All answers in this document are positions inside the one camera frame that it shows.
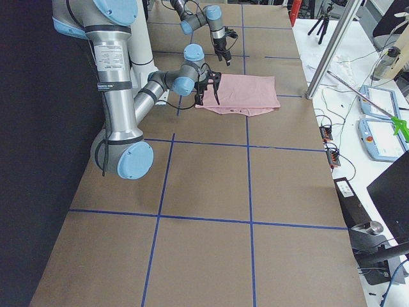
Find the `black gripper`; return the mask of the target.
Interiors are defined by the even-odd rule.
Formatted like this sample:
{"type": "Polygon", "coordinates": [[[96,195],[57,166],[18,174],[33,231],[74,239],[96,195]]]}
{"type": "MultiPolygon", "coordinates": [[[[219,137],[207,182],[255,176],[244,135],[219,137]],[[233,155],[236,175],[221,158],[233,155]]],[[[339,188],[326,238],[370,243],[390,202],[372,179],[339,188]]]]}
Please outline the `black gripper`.
{"type": "Polygon", "coordinates": [[[217,55],[218,60],[222,61],[222,59],[224,58],[226,65],[230,66],[231,53],[228,51],[226,38],[225,37],[213,38],[212,43],[213,43],[214,52],[217,55]]]}
{"type": "Polygon", "coordinates": [[[213,89],[213,96],[215,98],[216,103],[219,105],[219,96],[218,96],[218,89],[219,84],[221,81],[221,73],[215,72],[213,70],[207,70],[206,75],[203,80],[197,81],[195,83],[196,93],[194,95],[194,102],[197,106],[203,105],[203,99],[205,95],[205,91],[208,89],[208,86],[211,86],[213,89]]]}

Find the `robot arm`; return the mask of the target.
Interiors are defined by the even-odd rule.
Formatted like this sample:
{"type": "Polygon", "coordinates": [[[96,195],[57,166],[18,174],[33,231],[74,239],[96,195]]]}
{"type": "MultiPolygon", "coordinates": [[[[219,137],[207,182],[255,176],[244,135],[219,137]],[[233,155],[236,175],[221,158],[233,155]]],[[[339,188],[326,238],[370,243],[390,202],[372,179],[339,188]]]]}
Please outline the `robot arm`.
{"type": "Polygon", "coordinates": [[[143,118],[169,91],[202,104],[208,86],[218,89],[221,74],[197,44],[186,46],[179,69],[157,69],[141,1],[54,1],[52,12],[56,31],[87,40],[95,61],[105,126],[92,144],[93,162],[103,173],[143,177],[154,158],[139,128],[143,118]]]}
{"type": "Polygon", "coordinates": [[[170,1],[171,7],[177,12],[180,18],[180,27],[185,35],[192,34],[195,30],[208,26],[210,31],[211,43],[214,53],[219,61],[224,60],[227,66],[231,64],[231,52],[228,48],[227,38],[237,40],[238,35],[234,29],[224,25],[222,10],[218,5],[208,5],[200,8],[197,6],[197,12],[189,10],[188,1],[170,1]]]}

